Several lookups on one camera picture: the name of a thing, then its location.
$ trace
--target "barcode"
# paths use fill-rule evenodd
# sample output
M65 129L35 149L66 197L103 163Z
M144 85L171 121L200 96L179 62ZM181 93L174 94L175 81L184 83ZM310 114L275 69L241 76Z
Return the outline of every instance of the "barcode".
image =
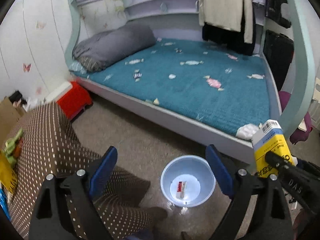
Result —
M266 123L266 125L262 128L262 131L265 132L271 125L278 125L277 122L269 121Z

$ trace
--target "red stool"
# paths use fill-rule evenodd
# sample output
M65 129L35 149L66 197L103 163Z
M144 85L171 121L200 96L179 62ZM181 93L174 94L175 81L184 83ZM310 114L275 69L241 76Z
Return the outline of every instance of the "red stool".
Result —
M81 87L77 82L71 82L72 88L57 103L66 114L69 120L72 120L85 106L92 104L92 99L87 90Z

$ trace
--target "screw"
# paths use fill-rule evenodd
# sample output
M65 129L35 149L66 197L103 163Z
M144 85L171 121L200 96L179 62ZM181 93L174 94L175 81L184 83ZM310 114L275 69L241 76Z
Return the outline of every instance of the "screw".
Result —
M247 175L247 171L245 169L239 169L238 174L240 176L245 176L245 175Z
M77 175L82 177L85 174L85 170L79 170L77 171Z
M50 173L50 174L48 174L48 175L46 176L46 179L47 179L47 180L52 180L53 177L54 177L54 175Z
M270 174L270 179L271 180L277 180L277 176L275 174Z

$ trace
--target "beige carpet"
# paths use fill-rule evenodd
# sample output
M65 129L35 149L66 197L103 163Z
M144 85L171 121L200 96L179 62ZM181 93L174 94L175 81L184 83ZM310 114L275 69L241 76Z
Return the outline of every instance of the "beige carpet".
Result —
M205 147L176 133L147 121L107 100L92 95L93 106L73 123L81 143L104 154L110 145L118 150L118 165L135 175L151 181L142 207L159 206L168 211L169 217L157 225L156 239L178 240L186 231L194 240L207 240L221 221L230 200L220 191L218 184L204 204L188 210L172 207L162 195L160 176L174 158L194 154L204 157ZM298 157L320 165L320 140L313 132L307 142L291 146ZM238 237L245 234L253 213L252 197Z

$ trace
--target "curved bed canopy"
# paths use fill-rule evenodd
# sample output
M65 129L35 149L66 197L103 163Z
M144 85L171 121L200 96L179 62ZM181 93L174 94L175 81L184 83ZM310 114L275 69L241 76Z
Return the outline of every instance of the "curved bed canopy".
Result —
M68 1L72 17L72 34L65 51L65 60L66 64L70 66L73 63L72 51L80 30L80 15L76 0ZM286 138L295 131L308 111L315 82L315 63L303 9L295 0L288 0L288 4L294 35L296 75L292 96L278 120Z

